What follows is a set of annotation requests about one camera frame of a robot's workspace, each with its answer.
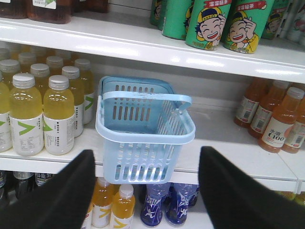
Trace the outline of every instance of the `orange juice bottle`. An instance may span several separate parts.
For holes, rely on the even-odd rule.
[[[297,109],[297,118],[294,127],[289,133],[282,150],[288,153],[297,153],[305,139],[305,99]]]
[[[132,185],[121,185],[112,202],[110,229],[131,228],[135,197]]]
[[[282,102],[288,86],[289,82],[274,80],[269,93],[265,95],[259,103],[250,128],[248,129],[249,134],[253,137],[260,138],[263,135],[271,118],[273,109]]]
[[[61,75],[63,59],[59,56],[48,56],[47,65],[50,68],[50,75]]]
[[[262,97],[266,94],[267,80],[262,78],[254,78],[247,88],[244,97],[237,109],[234,122],[248,128],[255,115],[258,104]]]
[[[92,225],[97,228],[106,227],[109,224],[113,197],[113,184],[103,177],[97,178],[95,183],[92,203]]]
[[[303,96],[304,91],[299,88],[288,89],[282,103],[274,109],[270,122],[258,141],[261,148],[271,153],[278,153],[281,150],[296,121],[296,110]]]

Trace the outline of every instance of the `cartoon character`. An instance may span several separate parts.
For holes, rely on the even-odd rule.
[[[236,12],[232,19],[232,24],[227,37],[228,41],[232,41],[230,49],[242,53],[254,53],[259,37],[254,32],[256,23],[252,18],[248,18],[243,11]]]
[[[281,20],[282,16],[280,13],[271,14],[266,24],[266,32],[273,34],[276,33],[278,27],[281,24]]]
[[[160,19],[160,12],[161,12],[161,7],[162,7],[162,0],[157,0],[155,2],[155,5],[154,5],[154,18],[156,20],[159,20]]]
[[[224,30],[225,17],[217,7],[206,8],[199,12],[196,26],[197,40],[208,41],[204,49],[214,50]]]

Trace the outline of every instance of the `brown bottle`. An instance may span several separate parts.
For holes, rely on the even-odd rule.
[[[71,21],[72,0],[26,0],[28,17],[31,20],[55,24],[66,24]]]
[[[87,0],[87,6],[89,11],[99,13],[108,12],[108,0]]]
[[[256,109],[262,97],[266,94],[267,80],[262,78],[254,78],[247,88],[244,97],[237,109],[234,122],[248,128],[255,115]]]
[[[25,0],[10,0],[8,2],[0,2],[0,17],[22,19],[27,18]]]

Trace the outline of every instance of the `blue bottle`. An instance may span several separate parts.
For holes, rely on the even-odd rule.
[[[175,226],[180,226],[186,221],[188,205],[195,194],[197,185],[174,183],[171,203],[166,211],[166,218]]]
[[[142,222],[150,227],[157,226],[162,219],[162,202],[165,200],[171,183],[147,185],[147,195],[141,211]]]

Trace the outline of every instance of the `yellow juice bottle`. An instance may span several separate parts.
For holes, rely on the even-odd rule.
[[[86,59],[75,60],[75,67],[80,69],[81,81],[84,84],[84,114],[83,123],[89,123],[94,116],[94,76],[91,72],[90,61]]]
[[[49,78],[43,97],[43,122],[46,150],[54,155],[68,153],[74,145],[74,98],[67,77]]]
[[[0,61],[0,71],[2,72],[3,82],[11,90],[13,88],[13,75],[20,73],[20,64],[17,60]]]
[[[36,55],[36,63],[46,63],[47,48],[40,46],[31,46],[30,52]]]
[[[74,96],[74,112],[75,112],[75,132],[74,136],[78,137],[84,130],[82,117],[84,107],[84,86],[80,78],[80,70],[74,66],[64,66],[62,75],[69,78],[69,89]]]
[[[35,77],[35,86],[40,91],[41,97],[43,98],[49,88],[49,66],[44,63],[32,64],[30,73]]]
[[[28,73],[13,76],[10,91],[10,124],[14,150],[32,156],[43,148],[41,95],[35,78]]]
[[[10,51],[8,49],[0,48],[0,61],[10,58]]]
[[[110,229],[131,228],[135,197],[132,185],[121,185],[112,201]]]
[[[92,225],[97,228],[106,227],[109,224],[113,197],[113,184],[103,177],[98,177],[95,183],[92,203]]]
[[[0,152],[8,150],[12,147],[10,134],[10,91],[7,85],[2,81],[0,72]]]
[[[48,56],[47,65],[50,68],[50,75],[61,75],[63,59],[59,56]]]
[[[36,55],[31,52],[22,52],[18,55],[20,63],[20,71],[22,73],[30,73],[31,65],[36,63]]]

